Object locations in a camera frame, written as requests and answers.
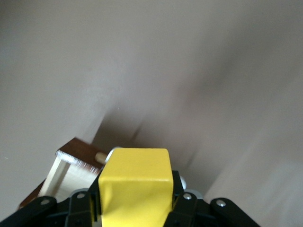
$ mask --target yellow block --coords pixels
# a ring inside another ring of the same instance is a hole
[[[162,227],[172,209],[166,149],[116,148],[98,183],[102,227]]]

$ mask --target gray surface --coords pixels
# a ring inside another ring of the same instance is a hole
[[[0,1],[0,219],[75,136],[168,148],[202,194],[242,155],[264,167],[239,175],[243,196],[243,179],[277,178],[263,178],[277,146],[302,166],[302,14],[294,0]]]

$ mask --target yellow block top face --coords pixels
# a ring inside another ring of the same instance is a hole
[[[166,149],[116,148],[99,189],[103,227],[161,227],[172,209],[173,178]]]

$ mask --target silver screw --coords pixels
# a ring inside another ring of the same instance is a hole
[[[225,207],[226,206],[226,203],[223,200],[217,200],[216,203],[219,207]]]
[[[42,200],[40,204],[41,204],[41,205],[46,205],[46,204],[48,204],[48,203],[49,203],[49,200]]]
[[[77,195],[77,199],[82,199],[84,196],[85,196],[84,193],[79,193],[79,194]]]
[[[186,199],[186,200],[190,200],[191,199],[191,195],[189,193],[185,193],[183,195],[183,198]]]

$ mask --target yellow cube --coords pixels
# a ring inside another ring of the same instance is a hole
[[[166,149],[116,148],[98,183],[102,227],[162,227],[172,210]]]

